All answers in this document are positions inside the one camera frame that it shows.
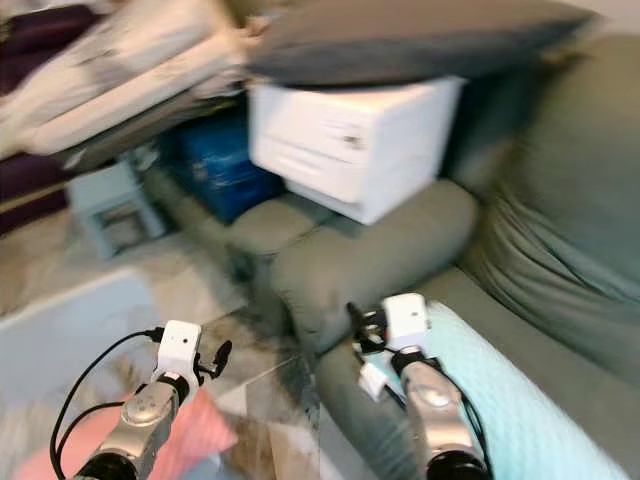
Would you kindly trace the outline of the light blue pillow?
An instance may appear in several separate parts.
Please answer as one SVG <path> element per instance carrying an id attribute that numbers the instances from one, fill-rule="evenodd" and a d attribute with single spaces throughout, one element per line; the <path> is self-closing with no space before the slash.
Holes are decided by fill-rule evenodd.
<path id="1" fill-rule="evenodd" d="M 426 348 L 474 404 L 484 426 L 485 460 L 494 480 L 628 480 L 607 453 L 511 361 L 443 303 L 428 302 Z M 358 384 L 374 401 L 390 398 L 404 411 L 390 353 L 362 355 Z M 424 461 L 407 417 L 410 453 L 422 479 Z"/>

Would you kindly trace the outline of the grey-green leather sofa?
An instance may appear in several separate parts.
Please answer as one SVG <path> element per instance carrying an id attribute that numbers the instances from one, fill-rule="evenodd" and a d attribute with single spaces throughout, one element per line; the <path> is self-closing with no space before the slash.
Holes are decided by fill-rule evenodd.
<path id="1" fill-rule="evenodd" d="M 425 480 L 404 411 L 358 387 L 347 305 L 401 292 L 452 308 L 640 480 L 640 35 L 532 69 L 529 125 L 484 200 L 443 180 L 379 223 L 276 256 L 317 393 L 380 480 Z"/>

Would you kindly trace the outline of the dark purple sofa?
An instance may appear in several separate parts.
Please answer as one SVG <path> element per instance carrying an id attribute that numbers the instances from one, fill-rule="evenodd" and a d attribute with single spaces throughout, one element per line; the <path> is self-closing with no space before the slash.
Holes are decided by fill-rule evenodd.
<path id="1" fill-rule="evenodd" d="M 5 23 L 0 46 L 1 92 L 17 91 L 36 69 L 55 58 L 100 19 L 84 4 L 72 4 L 15 15 Z M 3 200 L 54 186 L 68 178 L 49 156 L 14 154 L 1 160 L 0 191 Z"/>

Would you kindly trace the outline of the pale grey low table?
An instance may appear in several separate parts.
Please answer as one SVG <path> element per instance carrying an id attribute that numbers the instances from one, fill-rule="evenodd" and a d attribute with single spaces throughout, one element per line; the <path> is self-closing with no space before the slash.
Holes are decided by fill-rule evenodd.
<path id="1" fill-rule="evenodd" d="M 31 303 L 0 324 L 0 392 L 5 407 L 68 392 L 114 340 L 159 324 L 145 276 L 133 268 Z"/>

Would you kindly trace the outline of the white printer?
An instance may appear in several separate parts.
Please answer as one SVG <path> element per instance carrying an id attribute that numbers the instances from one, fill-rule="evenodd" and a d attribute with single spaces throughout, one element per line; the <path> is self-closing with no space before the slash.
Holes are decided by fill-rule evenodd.
<path id="1" fill-rule="evenodd" d="M 463 79 L 340 90 L 250 86 L 253 164 L 364 225 L 433 183 Z"/>

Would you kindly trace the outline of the blue suitcase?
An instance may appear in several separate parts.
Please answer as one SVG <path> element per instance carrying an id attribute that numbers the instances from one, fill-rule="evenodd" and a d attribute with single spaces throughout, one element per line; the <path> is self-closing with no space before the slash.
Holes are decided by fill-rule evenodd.
<path id="1" fill-rule="evenodd" d="M 252 163 L 246 115 L 202 116 L 161 134 L 160 163 L 220 223 L 284 191 L 283 179 Z"/>

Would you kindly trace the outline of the small pale blue stool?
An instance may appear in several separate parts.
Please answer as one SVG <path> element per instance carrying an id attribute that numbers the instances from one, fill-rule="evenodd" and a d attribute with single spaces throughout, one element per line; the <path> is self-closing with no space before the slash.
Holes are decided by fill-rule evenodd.
<path id="1" fill-rule="evenodd" d="M 163 219 L 147 200 L 140 179 L 128 163 L 77 175 L 70 180 L 67 195 L 70 214 L 101 259 L 111 259 L 118 252 L 118 247 L 106 232 L 108 221 L 105 219 L 106 212 L 118 207 L 132 206 L 151 239 L 165 234 Z"/>

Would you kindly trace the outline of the grey folded quilt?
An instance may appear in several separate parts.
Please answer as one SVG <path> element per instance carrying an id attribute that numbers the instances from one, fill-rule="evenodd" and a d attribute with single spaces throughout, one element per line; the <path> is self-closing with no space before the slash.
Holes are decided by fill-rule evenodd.
<path id="1" fill-rule="evenodd" d="M 169 131 L 174 125 L 232 105 L 243 91 L 243 84 L 232 84 L 228 90 L 215 92 L 214 96 L 207 99 L 196 96 L 195 90 L 179 93 L 172 99 L 161 101 L 154 108 L 96 134 L 76 147 L 68 148 L 61 154 L 61 169 L 64 172 L 82 173 L 99 168 L 111 157 L 143 145 L 157 134 Z"/>

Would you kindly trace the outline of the dark grey cushion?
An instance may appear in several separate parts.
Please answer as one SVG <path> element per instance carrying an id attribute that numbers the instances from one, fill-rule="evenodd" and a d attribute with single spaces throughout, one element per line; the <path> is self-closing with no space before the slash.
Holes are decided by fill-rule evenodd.
<path id="1" fill-rule="evenodd" d="M 314 87 L 485 76 L 564 44 L 596 18 L 559 0 L 314 0 L 276 18 L 244 68 Z"/>

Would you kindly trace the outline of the white and grey folded bedding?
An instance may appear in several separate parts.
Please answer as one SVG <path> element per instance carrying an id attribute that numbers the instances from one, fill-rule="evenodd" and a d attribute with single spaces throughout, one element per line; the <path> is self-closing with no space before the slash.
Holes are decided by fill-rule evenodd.
<path id="1" fill-rule="evenodd" d="M 59 154 L 197 84 L 238 77 L 247 47 L 221 0 L 131 0 L 6 96 L 1 155 Z"/>

